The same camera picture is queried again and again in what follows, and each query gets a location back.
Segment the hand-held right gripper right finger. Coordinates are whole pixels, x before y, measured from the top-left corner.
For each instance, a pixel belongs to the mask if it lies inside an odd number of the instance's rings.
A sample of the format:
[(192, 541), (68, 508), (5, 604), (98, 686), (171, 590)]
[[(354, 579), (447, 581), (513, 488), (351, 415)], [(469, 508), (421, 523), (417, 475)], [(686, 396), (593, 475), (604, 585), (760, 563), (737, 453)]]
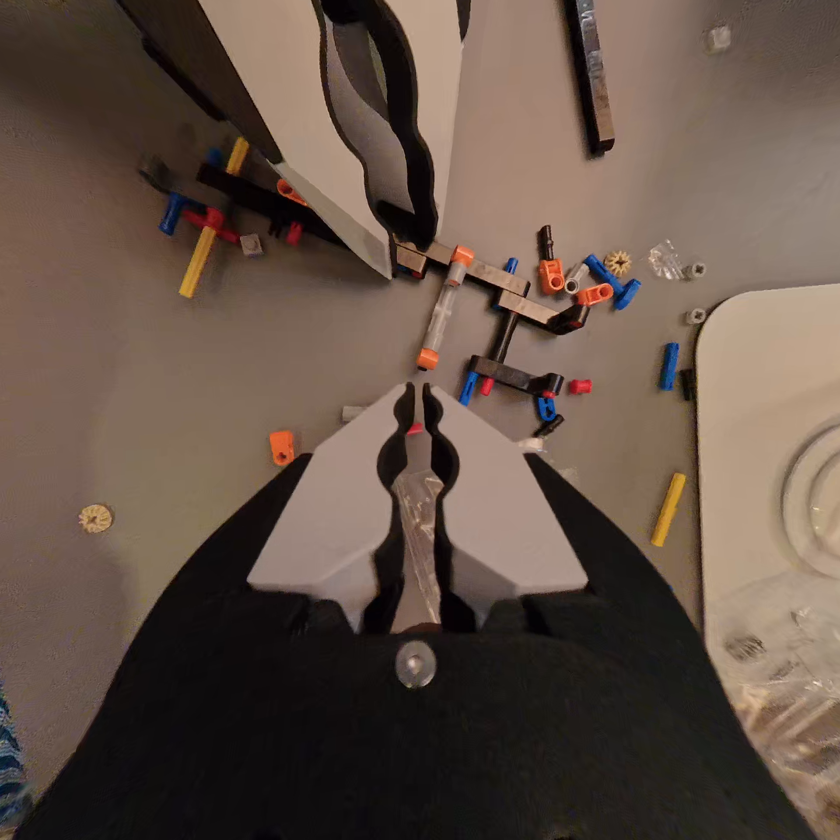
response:
[(545, 466), (435, 385), (423, 386), (444, 629), (475, 632), (494, 605), (581, 592), (589, 580), (532, 471)]

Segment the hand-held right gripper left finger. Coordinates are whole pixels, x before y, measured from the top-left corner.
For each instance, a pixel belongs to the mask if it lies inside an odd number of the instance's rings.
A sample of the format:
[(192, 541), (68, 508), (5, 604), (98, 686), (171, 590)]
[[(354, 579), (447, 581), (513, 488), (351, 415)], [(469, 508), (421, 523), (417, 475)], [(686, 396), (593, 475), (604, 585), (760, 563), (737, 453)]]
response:
[(336, 602), (356, 633), (388, 634), (405, 541), (393, 491), (415, 386), (395, 386), (316, 447), (248, 575), (252, 588)]

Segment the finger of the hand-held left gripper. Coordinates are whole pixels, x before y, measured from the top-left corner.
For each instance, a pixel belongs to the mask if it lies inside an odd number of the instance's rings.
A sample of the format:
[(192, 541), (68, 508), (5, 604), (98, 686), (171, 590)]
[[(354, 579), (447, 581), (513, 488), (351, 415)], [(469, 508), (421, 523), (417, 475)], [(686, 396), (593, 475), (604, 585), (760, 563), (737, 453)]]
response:
[(364, 166), (330, 110), (319, 3), (199, 4), (280, 151), (275, 170), (356, 256), (390, 280), (391, 236), (372, 213)]
[(333, 125), (376, 223), (422, 248), (444, 215), (464, 40), (464, 2), (322, 2)]

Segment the black lego beam assembly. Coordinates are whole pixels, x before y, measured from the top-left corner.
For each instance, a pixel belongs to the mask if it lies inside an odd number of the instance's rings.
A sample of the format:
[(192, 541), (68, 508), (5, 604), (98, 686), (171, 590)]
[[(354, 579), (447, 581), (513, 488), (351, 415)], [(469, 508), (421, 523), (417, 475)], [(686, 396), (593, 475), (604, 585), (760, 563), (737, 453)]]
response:
[[(224, 240), (239, 245), (248, 256), (257, 254), (255, 237), (236, 232), (230, 220), (233, 207), (243, 208), (269, 222), (269, 235), (285, 235), (290, 246), (297, 246), (304, 235), (346, 249), (346, 245), (312, 211), (299, 193), (284, 179), (268, 189), (242, 176), (249, 155), (249, 143), (237, 138), (230, 152), (219, 149), (208, 152), (196, 175), (196, 180), (227, 199), (224, 207), (213, 206), (184, 194), (175, 183), (172, 170), (158, 157), (144, 160), (139, 174), (156, 192), (167, 198), (160, 231), (173, 236), (180, 221), (194, 225), (201, 232), (182, 281), (180, 293), (193, 297), (201, 279), (214, 242)], [(455, 248), (432, 243), (422, 249), (412, 243), (395, 241), (395, 268), (402, 273), (424, 278), (427, 269), (436, 267), (448, 270), (448, 263)], [(476, 386), (488, 393), (499, 384), (529, 395), (537, 403), (543, 392), (561, 393), (564, 378), (561, 374), (531, 374), (506, 363), (512, 336), (517, 326), (526, 322), (556, 337), (582, 329), (590, 308), (574, 303), (562, 311), (546, 308), (529, 300), (530, 283), (516, 275), (518, 262), (511, 259), (505, 269), (488, 266), (474, 258), (465, 280), (479, 282), (495, 292), (493, 306), (502, 313), (497, 339), (488, 356), (474, 355), (467, 367), (467, 379), (460, 395), (460, 402), (468, 405)]]

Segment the grey orange lego connector assembly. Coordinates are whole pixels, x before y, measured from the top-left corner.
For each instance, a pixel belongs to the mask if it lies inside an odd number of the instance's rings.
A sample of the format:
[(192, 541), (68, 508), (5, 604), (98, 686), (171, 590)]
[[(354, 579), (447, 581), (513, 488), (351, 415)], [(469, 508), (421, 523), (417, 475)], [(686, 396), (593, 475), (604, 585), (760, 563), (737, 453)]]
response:
[(465, 281), (474, 257), (475, 254), (471, 249), (461, 245), (455, 247), (450, 257), (444, 285), (435, 303), (423, 346), (416, 357), (416, 367), (420, 371), (433, 371), (438, 365), (439, 353), (448, 322), (455, 308), (456, 296)]

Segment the long yellow lego axle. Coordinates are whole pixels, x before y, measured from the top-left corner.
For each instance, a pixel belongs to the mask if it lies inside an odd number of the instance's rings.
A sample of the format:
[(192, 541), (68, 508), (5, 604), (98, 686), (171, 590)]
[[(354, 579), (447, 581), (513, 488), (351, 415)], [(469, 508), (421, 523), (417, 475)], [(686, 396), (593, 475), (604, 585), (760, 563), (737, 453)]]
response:
[(662, 548), (665, 545), (686, 481), (687, 476), (680, 472), (675, 472), (671, 477), (650, 536), (650, 543), (656, 548)]

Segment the blue T-shaped lego piece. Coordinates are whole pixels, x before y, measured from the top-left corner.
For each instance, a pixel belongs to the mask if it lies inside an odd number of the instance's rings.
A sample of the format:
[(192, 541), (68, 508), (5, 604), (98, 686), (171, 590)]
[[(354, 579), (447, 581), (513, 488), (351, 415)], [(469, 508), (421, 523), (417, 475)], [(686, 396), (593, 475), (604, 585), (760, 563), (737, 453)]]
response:
[(626, 282), (620, 280), (594, 255), (585, 257), (583, 265), (587, 266), (590, 274), (601, 284), (605, 283), (612, 289), (613, 308), (617, 311), (627, 309), (642, 286), (635, 278)]

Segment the small clear plastic bag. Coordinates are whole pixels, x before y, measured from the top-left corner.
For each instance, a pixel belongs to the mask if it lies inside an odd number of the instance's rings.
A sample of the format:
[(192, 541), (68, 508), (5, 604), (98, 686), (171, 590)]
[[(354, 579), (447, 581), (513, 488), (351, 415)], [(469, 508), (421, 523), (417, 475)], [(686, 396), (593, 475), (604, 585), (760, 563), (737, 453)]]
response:
[(433, 622), (472, 633), (502, 602), (587, 586), (532, 473), (528, 457), (542, 451), (537, 437), (506, 442), (497, 465), (468, 451), (451, 487), (432, 469), (396, 480), (408, 566)]

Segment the blue connector with black pin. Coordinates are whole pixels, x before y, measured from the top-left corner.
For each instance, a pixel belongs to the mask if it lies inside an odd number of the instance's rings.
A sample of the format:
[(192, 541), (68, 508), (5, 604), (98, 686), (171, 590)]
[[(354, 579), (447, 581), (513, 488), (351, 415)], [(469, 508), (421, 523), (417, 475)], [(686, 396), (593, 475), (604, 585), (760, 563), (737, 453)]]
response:
[(534, 437), (545, 439), (564, 423), (564, 417), (559, 413), (555, 404), (556, 396), (556, 392), (546, 391), (537, 398), (537, 409), (541, 423), (536, 429)]

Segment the black flat bar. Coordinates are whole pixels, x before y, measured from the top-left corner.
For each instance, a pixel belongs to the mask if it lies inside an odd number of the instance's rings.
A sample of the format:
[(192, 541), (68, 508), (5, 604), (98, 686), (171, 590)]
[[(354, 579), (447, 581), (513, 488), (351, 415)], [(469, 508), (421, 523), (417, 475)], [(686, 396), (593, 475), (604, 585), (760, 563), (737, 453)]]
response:
[(564, 1), (570, 49), (589, 155), (602, 158), (616, 140), (594, 1)]

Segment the orange connector with black pin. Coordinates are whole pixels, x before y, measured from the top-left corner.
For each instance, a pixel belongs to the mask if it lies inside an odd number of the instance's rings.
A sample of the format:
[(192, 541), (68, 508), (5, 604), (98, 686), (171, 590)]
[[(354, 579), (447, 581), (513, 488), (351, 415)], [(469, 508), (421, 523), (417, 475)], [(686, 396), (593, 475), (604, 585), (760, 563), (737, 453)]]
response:
[(538, 232), (539, 283), (545, 296), (556, 295), (564, 289), (565, 278), (563, 263), (554, 254), (553, 231), (549, 224), (543, 225)]

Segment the clear plastic scrap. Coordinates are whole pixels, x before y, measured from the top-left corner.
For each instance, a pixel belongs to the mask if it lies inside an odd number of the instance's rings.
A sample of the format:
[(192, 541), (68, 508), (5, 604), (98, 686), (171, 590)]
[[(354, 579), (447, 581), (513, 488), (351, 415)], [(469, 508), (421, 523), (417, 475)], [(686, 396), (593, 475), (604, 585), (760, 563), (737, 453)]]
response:
[(667, 280), (682, 280), (685, 277), (677, 250), (667, 238), (649, 250), (647, 261), (657, 277)]

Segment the large crinkled clear plastic bag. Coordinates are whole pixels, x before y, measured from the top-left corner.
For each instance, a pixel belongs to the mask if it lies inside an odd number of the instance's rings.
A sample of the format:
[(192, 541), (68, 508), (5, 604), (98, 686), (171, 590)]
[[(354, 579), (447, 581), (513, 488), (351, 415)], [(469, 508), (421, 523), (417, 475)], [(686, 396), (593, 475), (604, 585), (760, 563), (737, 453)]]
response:
[(752, 746), (820, 838), (839, 838), (839, 582), (788, 571), (707, 606), (710, 659)]

